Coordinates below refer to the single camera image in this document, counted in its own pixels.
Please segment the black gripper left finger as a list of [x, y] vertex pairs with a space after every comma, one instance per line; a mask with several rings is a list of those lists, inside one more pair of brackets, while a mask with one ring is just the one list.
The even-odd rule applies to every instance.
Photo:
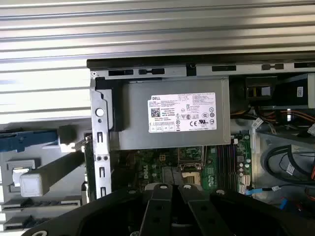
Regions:
[[41, 223], [26, 236], [143, 236], [170, 234], [173, 187], [155, 183], [139, 192], [125, 188]]

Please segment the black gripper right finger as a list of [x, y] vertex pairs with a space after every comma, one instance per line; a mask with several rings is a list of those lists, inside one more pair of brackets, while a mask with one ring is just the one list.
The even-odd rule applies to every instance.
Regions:
[[178, 187], [203, 236], [313, 236], [315, 222], [245, 195], [194, 185]]

